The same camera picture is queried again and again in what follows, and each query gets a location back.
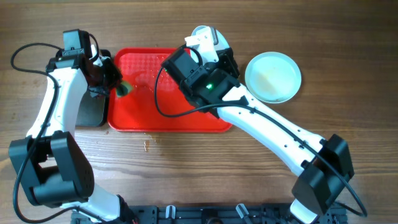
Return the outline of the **green yellow sponge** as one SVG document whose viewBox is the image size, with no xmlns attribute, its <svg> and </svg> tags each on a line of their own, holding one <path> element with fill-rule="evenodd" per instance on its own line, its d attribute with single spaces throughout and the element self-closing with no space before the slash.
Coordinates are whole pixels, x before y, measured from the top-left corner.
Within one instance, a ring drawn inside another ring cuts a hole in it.
<svg viewBox="0 0 398 224">
<path fill-rule="evenodd" d="M 116 96 L 118 98 L 122 98 L 124 96 L 127 96 L 132 90 L 133 86 L 129 82 L 122 80 L 120 84 L 116 87 Z"/>
</svg>

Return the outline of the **light blue plate bottom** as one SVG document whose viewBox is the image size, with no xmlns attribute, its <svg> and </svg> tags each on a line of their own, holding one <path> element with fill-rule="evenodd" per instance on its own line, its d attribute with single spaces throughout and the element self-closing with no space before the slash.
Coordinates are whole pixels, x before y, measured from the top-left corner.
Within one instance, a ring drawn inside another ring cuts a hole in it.
<svg viewBox="0 0 398 224">
<path fill-rule="evenodd" d="M 264 52 L 246 66 L 246 87 L 258 100 L 279 104 L 291 100 L 302 84 L 299 66 L 286 54 Z"/>
</svg>

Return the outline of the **light blue plate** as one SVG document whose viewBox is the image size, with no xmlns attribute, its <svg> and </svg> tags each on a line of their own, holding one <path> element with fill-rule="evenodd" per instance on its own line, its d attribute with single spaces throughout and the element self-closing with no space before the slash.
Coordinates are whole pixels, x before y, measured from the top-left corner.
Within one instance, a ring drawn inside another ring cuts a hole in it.
<svg viewBox="0 0 398 224">
<path fill-rule="evenodd" d="M 213 38 L 214 48 L 216 51 L 229 48 L 229 43 L 222 35 L 222 33 L 212 26 L 204 26 L 204 25 L 198 26 L 192 31 L 191 36 L 200 35 L 208 30 L 210 31 L 211 36 Z"/>
<path fill-rule="evenodd" d="M 286 54 L 264 52 L 246 66 L 246 87 L 258 100 L 279 104 L 291 100 L 302 84 L 299 66 Z"/>
</svg>

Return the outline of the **light blue plate top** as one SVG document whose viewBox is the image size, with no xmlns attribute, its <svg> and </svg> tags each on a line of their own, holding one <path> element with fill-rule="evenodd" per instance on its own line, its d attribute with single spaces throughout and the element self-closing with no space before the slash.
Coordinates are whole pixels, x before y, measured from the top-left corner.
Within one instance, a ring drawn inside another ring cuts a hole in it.
<svg viewBox="0 0 398 224">
<path fill-rule="evenodd" d="M 214 48 L 216 51 L 229 48 L 229 43 L 222 35 L 222 33 L 212 26 L 204 26 L 204 25 L 198 26 L 192 31 L 191 36 L 200 35 L 208 30 L 210 31 L 211 36 L 213 38 Z"/>
</svg>

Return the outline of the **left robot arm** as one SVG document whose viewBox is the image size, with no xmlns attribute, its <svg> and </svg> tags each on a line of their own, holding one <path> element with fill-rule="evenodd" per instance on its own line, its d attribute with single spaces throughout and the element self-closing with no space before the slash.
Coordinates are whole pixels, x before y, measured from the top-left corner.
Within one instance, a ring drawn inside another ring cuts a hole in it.
<svg viewBox="0 0 398 224">
<path fill-rule="evenodd" d="M 120 195 L 95 183 L 92 166 L 75 141 L 75 126 L 85 94 L 96 98 L 112 91 L 124 97 L 132 86 L 100 50 L 94 35 L 74 29 L 63 33 L 58 48 L 43 71 L 47 89 L 38 116 L 24 139 L 9 146 L 16 171 L 12 202 L 17 217 L 23 190 L 34 206 L 56 208 L 57 215 L 73 211 L 92 223 L 136 223 L 137 217 Z"/>
</svg>

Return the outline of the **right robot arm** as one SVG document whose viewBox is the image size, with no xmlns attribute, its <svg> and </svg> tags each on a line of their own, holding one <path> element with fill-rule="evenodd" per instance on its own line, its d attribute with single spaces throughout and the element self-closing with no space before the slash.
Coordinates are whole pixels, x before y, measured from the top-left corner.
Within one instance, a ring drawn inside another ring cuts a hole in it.
<svg viewBox="0 0 398 224">
<path fill-rule="evenodd" d="M 196 49 L 179 47 L 162 62 L 194 111 L 209 112 L 247 132 L 270 149 L 298 177 L 289 210 L 300 223 L 313 223 L 326 215 L 343 191 L 354 169 L 348 143 L 334 134 L 330 139 L 308 132 L 253 96 L 239 82 L 233 50 L 206 58 Z"/>
</svg>

